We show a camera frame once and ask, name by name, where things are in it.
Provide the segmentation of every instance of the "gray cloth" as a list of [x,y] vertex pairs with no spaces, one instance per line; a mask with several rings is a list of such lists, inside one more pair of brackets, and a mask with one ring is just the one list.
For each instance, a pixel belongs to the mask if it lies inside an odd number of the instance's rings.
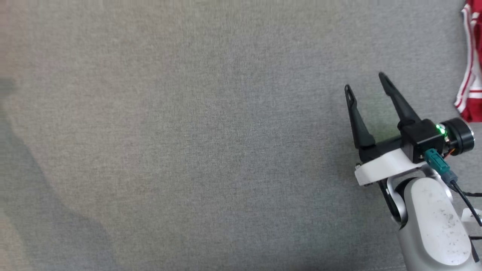
[[[378,140],[378,71],[456,117],[463,1],[0,6],[6,270],[405,270],[343,88]],[[480,146],[450,164],[480,190]]]

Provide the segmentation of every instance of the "red fabric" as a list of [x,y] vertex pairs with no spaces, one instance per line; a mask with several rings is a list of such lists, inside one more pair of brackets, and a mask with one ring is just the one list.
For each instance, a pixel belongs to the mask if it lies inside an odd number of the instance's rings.
[[460,116],[467,122],[482,122],[482,99],[468,98],[467,107]]
[[482,0],[467,0],[463,12],[469,57],[455,107],[464,120],[482,122]]

